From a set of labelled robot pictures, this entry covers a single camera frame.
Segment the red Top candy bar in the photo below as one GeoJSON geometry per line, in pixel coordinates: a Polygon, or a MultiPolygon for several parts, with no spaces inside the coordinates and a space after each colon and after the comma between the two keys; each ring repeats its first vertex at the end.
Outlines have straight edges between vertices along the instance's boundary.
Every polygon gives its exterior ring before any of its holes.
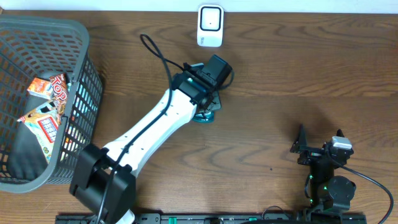
{"type": "Polygon", "coordinates": [[[68,88],[66,76],[64,73],[50,77],[53,94],[55,97],[55,104],[60,116],[65,112],[66,102],[68,99],[68,88]]]}

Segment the blue glass bottle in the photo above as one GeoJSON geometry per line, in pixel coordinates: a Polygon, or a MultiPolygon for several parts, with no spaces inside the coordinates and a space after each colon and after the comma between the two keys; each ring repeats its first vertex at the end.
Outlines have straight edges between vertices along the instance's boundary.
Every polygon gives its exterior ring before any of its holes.
{"type": "Polygon", "coordinates": [[[196,114],[192,120],[197,123],[212,123],[215,120],[214,112],[204,112],[196,114]]]}

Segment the orange small carton box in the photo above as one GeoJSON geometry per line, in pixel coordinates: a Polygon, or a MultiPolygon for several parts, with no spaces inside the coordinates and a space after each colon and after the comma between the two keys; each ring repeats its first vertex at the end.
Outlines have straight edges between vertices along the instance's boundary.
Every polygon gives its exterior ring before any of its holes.
{"type": "Polygon", "coordinates": [[[50,81],[41,78],[34,78],[27,89],[32,96],[37,96],[44,99],[51,99],[53,97],[53,89],[50,81]]]}

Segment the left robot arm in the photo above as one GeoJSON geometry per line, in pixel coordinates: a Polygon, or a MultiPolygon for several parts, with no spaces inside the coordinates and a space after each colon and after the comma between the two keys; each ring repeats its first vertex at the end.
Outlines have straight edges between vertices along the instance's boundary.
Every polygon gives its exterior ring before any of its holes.
{"type": "Polygon", "coordinates": [[[215,58],[185,65],[169,76],[161,100],[130,130],[102,148],[89,144],[80,152],[70,193],[95,214],[95,223],[133,223],[130,207],[146,162],[197,114],[218,110],[218,92],[233,77],[231,66],[215,58]]]}

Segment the orange noodle snack packet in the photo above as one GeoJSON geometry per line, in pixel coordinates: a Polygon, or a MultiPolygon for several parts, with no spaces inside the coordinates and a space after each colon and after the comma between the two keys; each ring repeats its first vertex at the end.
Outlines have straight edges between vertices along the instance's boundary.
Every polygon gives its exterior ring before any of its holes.
{"type": "Polygon", "coordinates": [[[19,123],[25,124],[36,136],[47,163],[50,162],[58,131],[57,115],[57,107],[53,98],[17,120],[19,123]]]}

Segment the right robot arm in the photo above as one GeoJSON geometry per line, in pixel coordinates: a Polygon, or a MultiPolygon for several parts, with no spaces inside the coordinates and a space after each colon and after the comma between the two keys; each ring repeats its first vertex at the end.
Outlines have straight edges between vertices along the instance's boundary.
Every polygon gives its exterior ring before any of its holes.
{"type": "Polygon", "coordinates": [[[313,209],[325,213],[342,213],[350,209],[356,185],[346,177],[335,175],[335,170],[344,166],[354,153],[352,143],[342,130],[337,130],[322,147],[311,147],[301,124],[290,152],[299,155],[297,164],[309,166],[305,195],[313,209]]]}

